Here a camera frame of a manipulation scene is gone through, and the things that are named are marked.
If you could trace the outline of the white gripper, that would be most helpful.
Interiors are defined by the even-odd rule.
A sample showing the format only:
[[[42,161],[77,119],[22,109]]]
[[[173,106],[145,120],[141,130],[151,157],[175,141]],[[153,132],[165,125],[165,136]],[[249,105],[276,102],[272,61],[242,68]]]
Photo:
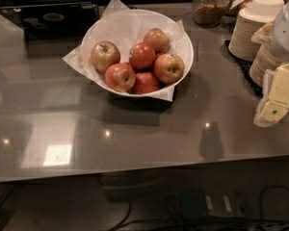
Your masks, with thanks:
[[[270,42],[271,53],[289,61],[289,1],[276,16],[258,29],[251,41],[262,44]],[[276,70],[267,69],[263,78],[263,97],[254,116],[254,124],[271,127],[282,121],[289,113],[289,63]]]

